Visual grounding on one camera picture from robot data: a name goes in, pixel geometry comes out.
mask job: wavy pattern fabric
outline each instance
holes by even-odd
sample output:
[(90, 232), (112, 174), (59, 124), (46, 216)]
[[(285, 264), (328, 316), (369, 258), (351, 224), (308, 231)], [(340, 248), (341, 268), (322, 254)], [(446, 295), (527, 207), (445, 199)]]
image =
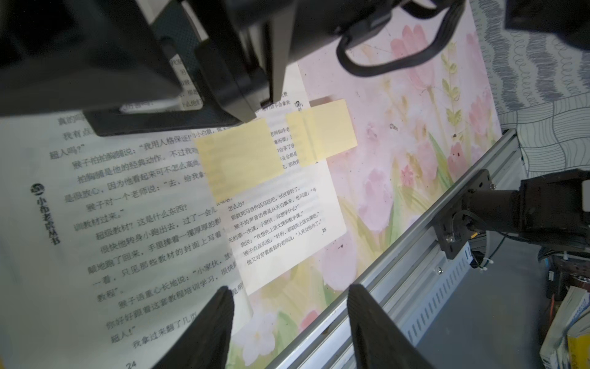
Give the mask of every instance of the wavy pattern fabric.
[(499, 115), (516, 128), (529, 177), (581, 168), (590, 170), (590, 93)]
[(502, 129), (516, 128), (529, 177), (590, 170), (590, 53), (504, 29), (506, 0), (470, 0)]

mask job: open book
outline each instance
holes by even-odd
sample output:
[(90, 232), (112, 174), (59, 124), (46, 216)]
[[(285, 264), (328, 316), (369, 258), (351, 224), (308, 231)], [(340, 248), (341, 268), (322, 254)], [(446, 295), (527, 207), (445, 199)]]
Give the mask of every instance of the open book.
[(582, 288), (571, 286), (563, 299), (545, 336), (539, 355), (547, 369), (569, 368), (566, 334), (590, 305), (590, 295)]
[(568, 351), (572, 368), (590, 368), (590, 308), (568, 330)]
[(346, 232), (326, 161), (301, 168), (284, 115), (296, 64), (260, 112), (285, 174), (216, 204), (193, 140), (97, 137), (80, 112), (0, 122), (0, 357), (11, 367), (149, 368), (222, 285), (233, 331), (252, 293)]

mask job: pink tulip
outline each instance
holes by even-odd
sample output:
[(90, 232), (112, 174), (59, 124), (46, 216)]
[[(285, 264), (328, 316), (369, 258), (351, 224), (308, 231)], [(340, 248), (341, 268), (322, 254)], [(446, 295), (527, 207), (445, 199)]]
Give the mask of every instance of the pink tulip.
[(481, 48), (476, 32), (467, 34), (467, 54), (469, 57), (469, 63), (476, 75), (476, 82), (478, 84), (488, 84), (489, 80), (487, 78), (486, 64), (481, 55)]
[(307, 314), (305, 318), (303, 318), (303, 320), (301, 321), (301, 324), (299, 325), (299, 333), (303, 332), (305, 328), (307, 328), (311, 323), (313, 323), (313, 321), (316, 320), (318, 315), (319, 314), (317, 313), (317, 311), (310, 311), (309, 314)]
[(335, 291), (344, 291), (356, 279), (356, 242), (347, 232), (319, 254), (324, 282)]
[(483, 156), (483, 150), (479, 146), (471, 147), (471, 163), (475, 164)]
[(473, 131), (483, 136), (487, 132), (487, 127), (490, 120), (490, 109), (489, 102), (484, 97), (482, 100), (479, 96), (474, 103), (471, 103), (471, 109), (469, 110), (469, 122)]
[[(402, 39), (399, 38), (391, 41), (391, 51), (397, 59), (408, 55), (416, 54), (428, 46), (424, 29), (421, 25), (416, 25), (414, 31), (409, 26), (402, 30)], [(434, 60), (406, 69), (412, 84), (420, 90), (424, 90), (434, 84)]]
[(437, 177), (438, 161), (434, 148), (429, 141), (418, 144), (416, 158), (422, 169), (422, 176), (426, 182), (431, 182)]
[(451, 146), (451, 155), (447, 158), (447, 165), (453, 181), (458, 180), (469, 168), (461, 143), (457, 142)]
[(374, 168), (363, 183), (363, 201), (359, 216), (372, 231), (381, 231), (389, 224), (389, 213), (394, 203), (389, 176), (380, 168)]
[(402, 169), (402, 185), (406, 187), (413, 187), (414, 186), (414, 172), (412, 172), (412, 168), (409, 165), (406, 165), (404, 169)]

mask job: small paper page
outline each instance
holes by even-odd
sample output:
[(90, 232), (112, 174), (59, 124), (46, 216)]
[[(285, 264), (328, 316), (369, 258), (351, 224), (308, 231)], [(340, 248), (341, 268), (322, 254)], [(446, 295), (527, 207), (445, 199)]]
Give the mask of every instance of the small paper page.
[(251, 294), (346, 233), (326, 160), (299, 165), (286, 114), (309, 108), (297, 64), (287, 67), (280, 102), (266, 119), (284, 174), (219, 204), (221, 221)]
[(150, 368), (223, 285), (234, 332), (249, 320), (195, 137), (100, 138), (79, 112), (0, 121), (7, 367)]

